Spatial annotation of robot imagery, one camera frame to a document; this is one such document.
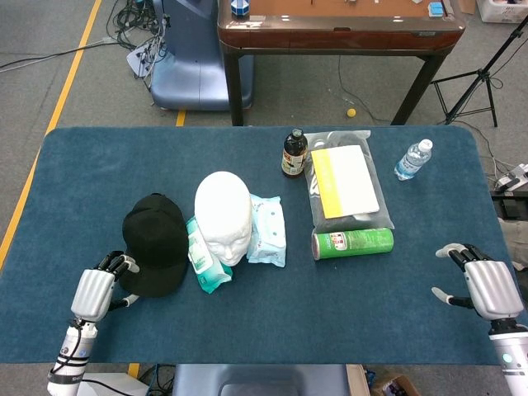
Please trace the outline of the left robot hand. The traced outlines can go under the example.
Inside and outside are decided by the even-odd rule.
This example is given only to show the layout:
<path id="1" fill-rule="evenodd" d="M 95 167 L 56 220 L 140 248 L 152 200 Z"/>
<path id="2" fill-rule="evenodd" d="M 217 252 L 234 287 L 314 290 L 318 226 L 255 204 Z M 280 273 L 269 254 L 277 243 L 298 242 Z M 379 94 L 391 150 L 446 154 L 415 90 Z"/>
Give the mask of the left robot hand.
<path id="1" fill-rule="evenodd" d="M 128 308 L 135 303 L 139 297 L 134 294 L 112 300 L 117 281 L 127 272 L 139 273 L 139 266 L 134 258 L 122 251 L 112 251 L 92 269 L 86 269 L 81 275 L 71 304 L 74 317 L 84 322 L 96 323 L 109 311 Z"/>

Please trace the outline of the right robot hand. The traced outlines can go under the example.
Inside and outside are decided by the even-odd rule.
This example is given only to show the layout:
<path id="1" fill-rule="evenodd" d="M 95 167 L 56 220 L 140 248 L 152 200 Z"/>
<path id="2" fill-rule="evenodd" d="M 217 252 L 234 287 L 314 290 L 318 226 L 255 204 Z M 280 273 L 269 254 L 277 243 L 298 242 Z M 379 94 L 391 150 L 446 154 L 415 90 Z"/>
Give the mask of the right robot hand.
<path id="1" fill-rule="evenodd" d="M 434 286 L 431 292 L 441 302 L 473 309 L 488 321 L 514 319 L 524 309 L 519 291 L 505 262 L 492 259 L 471 244 L 449 243 L 436 251 L 450 258 L 462 271 L 469 296 L 457 297 Z"/>

